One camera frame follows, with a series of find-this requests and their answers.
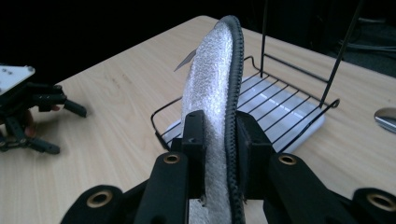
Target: light wood tabletop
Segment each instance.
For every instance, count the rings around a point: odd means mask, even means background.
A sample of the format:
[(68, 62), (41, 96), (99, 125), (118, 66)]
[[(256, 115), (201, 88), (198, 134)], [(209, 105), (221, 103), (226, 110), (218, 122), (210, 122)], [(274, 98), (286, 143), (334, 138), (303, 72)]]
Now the light wood tabletop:
[[(70, 100), (87, 108), (87, 118), (32, 109), (37, 137), (58, 145), (61, 153), (21, 148), (0, 154), (0, 223), (59, 223), (87, 189), (112, 185), (126, 191), (148, 179), (165, 152), (150, 116), (181, 96), (190, 67), (174, 70), (216, 21), (207, 16), (186, 21), (59, 83)], [(244, 29), (244, 39), (245, 56), (260, 65), (262, 36)], [(269, 36), (265, 52), (324, 77), (335, 62)], [(314, 94), (324, 90), (312, 78), (290, 76), (288, 67), (271, 59), (264, 60), (264, 69)], [(254, 72), (245, 62), (244, 75)], [(396, 135), (374, 120), (376, 110), (396, 106), (396, 79), (342, 62), (327, 99), (341, 103), (293, 153), (328, 189), (348, 198), (366, 187), (396, 194)], [(164, 130), (177, 119), (175, 106), (156, 124)], [(245, 209), (247, 223), (265, 222), (262, 201), (247, 201)]]

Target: metal wire rack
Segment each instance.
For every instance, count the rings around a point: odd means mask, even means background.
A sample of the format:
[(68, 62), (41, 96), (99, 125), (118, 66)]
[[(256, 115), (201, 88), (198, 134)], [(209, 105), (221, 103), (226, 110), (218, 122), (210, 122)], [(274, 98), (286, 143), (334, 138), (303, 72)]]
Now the metal wire rack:
[[(323, 78), (315, 73), (311, 73), (303, 69), (302, 67), (264, 53), (266, 36), (265, 23), (267, 15), (266, 9), (264, 10), (261, 66), (258, 67), (255, 64), (252, 56), (247, 56), (245, 58), (245, 61), (251, 60), (251, 65), (257, 72), (249, 77), (243, 77), (237, 109), (249, 113), (259, 122), (260, 126), (273, 143), (273, 147), (276, 152), (292, 152), (312, 132), (321, 126), (324, 121), (324, 114), (330, 108), (336, 108), (339, 105), (339, 99), (336, 99), (331, 103), (327, 103), (326, 98), (338, 66), (342, 61), (342, 57), (347, 47), (347, 42), (352, 34), (356, 21), (359, 18), (361, 6), (362, 1), (360, 1), (356, 8), (329, 78)], [(263, 70), (264, 58), (272, 59), (298, 71), (301, 74), (305, 74), (325, 83), (325, 89), (321, 97), (316, 97), (314, 94), (311, 94), (306, 90), (302, 90), (286, 80), (265, 72)], [(179, 102), (180, 100), (181, 97), (178, 97), (167, 105), (159, 108), (151, 115), (151, 123), (155, 130), (155, 134), (163, 148), (167, 150), (170, 149), (172, 140), (181, 136), (180, 119), (170, 124), (165, 131), (160, 132), (156, 127), (154, 117), (160, 114), (165, 108)]]

